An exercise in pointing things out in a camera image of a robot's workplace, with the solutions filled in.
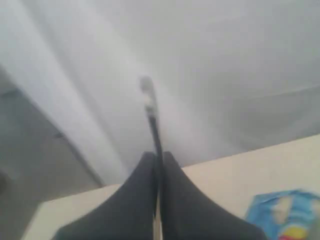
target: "desk surface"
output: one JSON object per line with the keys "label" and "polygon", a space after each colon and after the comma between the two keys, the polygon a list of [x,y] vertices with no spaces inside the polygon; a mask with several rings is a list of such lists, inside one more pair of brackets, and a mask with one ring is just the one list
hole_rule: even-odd
{"label": "desk surface", "polygon": [[[320,194],[320,135],[183,168],[209,198],[243,217],[253,196],[303,188]],[[110,185],[42,203],[23,240],[50,240],[56,230],[111,196]]]}

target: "beige desk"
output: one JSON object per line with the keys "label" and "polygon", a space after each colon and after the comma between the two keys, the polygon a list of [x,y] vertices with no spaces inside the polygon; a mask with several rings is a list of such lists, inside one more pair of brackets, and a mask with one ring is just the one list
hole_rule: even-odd
{"label": "beige desk", "polygon": [[[243,217],[256,194],[303,188],[320,194],[320,135],[185,167],[211,199]],[[50,240],[56,230],[90,212],[119,185],[48,202],[37,210],[23,240]]]}

